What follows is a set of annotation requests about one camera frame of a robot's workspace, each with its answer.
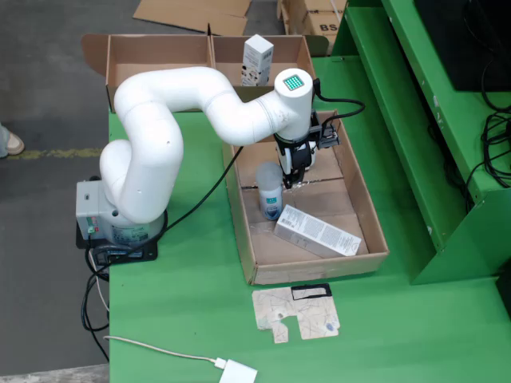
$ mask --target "small white box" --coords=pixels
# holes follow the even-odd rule
[[[357,254],[361,239],[286,205],[273,234],[322,258]]]
[[[255,34],[245,42],[243,67],[241,69],[242,86],[267,85],[270,81],[270,67],[273,59],[273,44]]]

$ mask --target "person's shoe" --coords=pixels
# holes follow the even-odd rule
[[[14,133],[9,132],[9,141],[7,142],[7,152],[10,156],[16,156],[25,150],[25,144],[21,138]]]

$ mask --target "cardboard box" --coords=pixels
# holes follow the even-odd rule
[[[189,66],[213,67],[211,39],[206,35],[87,34],[81,45],[85,61],[106,78],[113,112],[117,88],[135,74]]]
[[[323,121],[337,112],[318,114]],[[236,242],[248,283],[266,285],[368,273],[377,270],[389,254],[350,140],[339,120],[335,125],[341,144],[318,151],[316,165],[301,185],[283,193],[283,203],[361,238],[357,255],[322,259],[273,234],[275,221],[268,221],[260,212],[253,175],[261,162],[278,160],[275,143],[260,142],[244,148],[227,175]],[[236,150],[224,145],[226,165]]]
[[[247,25],[250,0],[141,0],[133,18],[208,30],[213,34],[241,36]]]
[[[273,62],[267,86],[241,86],[244,44],[250,37],[212,36],[215,68],[223,73],[243,101],[250,101],[273,90],[277,74],[288,68],[300,68],[315,78],[314,66],[305,37],[263,36],[273,44]]]
[[[315,78],[314,66],[303,36],[266,37],[274,46],[270,82],[242,87],[244,43],[250,37],[217,37],[187,34],[86,34],[81,39],[85,61],[106,78],[110,108],[119,85],[128,77],[158,69],[208,66],[227,76],[243,101],[273,90],[275,77],[287,68],[301,68]]]
[[[242,86],[267,85],[270,80],[273,44],[258,34],[245,41],[243,66],[241,69]]]
[[[279,0],[280,14],[287,34],[324,36],[331,53],[347,0]]]

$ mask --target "gray floor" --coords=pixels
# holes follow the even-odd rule
[[[0,376],[97,365],[81,328],[88,277],[74,246],[78,180],[107,143],[104,79],[84,63],[86,33],[184,34],[133,20],[139,0],[0,0],[0,120],[26,143],[0,160]],[[255,0],[245,34],[281,34],[275,0]],[[91,320],[105,312],[97,295]]]

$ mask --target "white power adapter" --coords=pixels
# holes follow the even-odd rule
[[[256,381],[257,370],[237,361],[231,359],[225,361],[218,357],[215,367],[224,370],[219,383],[254,383]]]

